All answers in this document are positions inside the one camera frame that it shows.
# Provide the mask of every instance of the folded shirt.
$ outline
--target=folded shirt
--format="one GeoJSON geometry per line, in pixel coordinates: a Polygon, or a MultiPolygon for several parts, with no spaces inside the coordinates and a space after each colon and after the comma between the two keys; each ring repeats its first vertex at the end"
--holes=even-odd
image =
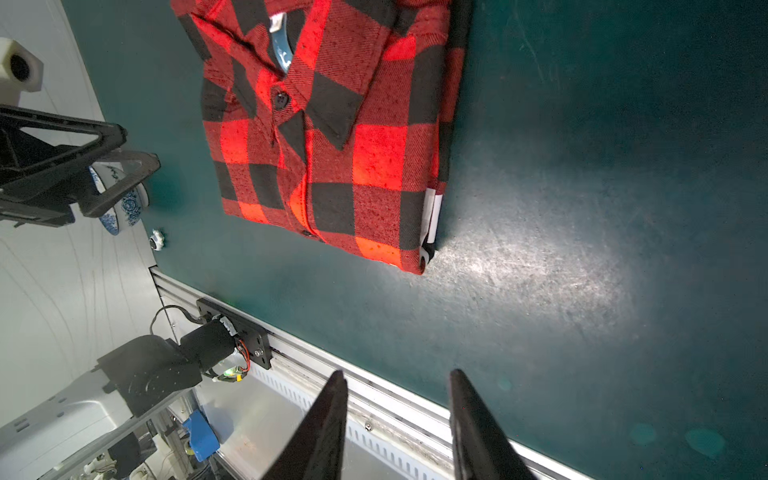
{"type": "Polygon", "coordinates": [[[471,0],[172,0],[224,211],[421,274],[471,0]]]}

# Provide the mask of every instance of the black button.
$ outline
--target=black button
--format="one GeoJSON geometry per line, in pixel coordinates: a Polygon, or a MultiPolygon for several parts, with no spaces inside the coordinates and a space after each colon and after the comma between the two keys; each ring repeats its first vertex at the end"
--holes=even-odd
{"type": "Polygon", "coordinates": [[[279,91],[275,94],[274,102],[277,110],[283,110],[288,105],[290,97],[284,91],[279,91]]]}

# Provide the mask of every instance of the white tag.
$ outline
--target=white tag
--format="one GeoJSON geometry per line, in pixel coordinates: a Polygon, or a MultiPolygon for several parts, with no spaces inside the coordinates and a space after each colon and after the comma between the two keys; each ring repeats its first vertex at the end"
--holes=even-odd
{"type": "Polygon", "coordinates": [[[270,17],[270,33],[274,33],[278,30],[280,30],[283,27],[283,20],[285,19],[286,14],[283,13],[276,13],[275,15],[272,15],[270,17]]]}

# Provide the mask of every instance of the blue plastic part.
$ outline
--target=blue plastic part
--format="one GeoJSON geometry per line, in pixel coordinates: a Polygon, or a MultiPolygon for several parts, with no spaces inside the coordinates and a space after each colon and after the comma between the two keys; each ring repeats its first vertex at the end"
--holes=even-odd
{"type": "Polygon", "coordinates": [[[190,433],[190,447],[199,462],[210,457],[219,449],[219,440],[200,410],[192,412],[190,418],[182,425],[190,433]]]}

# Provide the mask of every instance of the green table surface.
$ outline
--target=green table surface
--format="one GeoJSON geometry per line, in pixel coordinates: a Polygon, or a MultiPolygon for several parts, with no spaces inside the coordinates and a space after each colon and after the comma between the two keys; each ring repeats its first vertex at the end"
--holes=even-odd
{"type": "Polygon", "coordinates": [[[768,478],[765,4],[478,0],[413,276],[225,216],[168,4],[64,1],[164,273],[598,478],[768,478]]]}

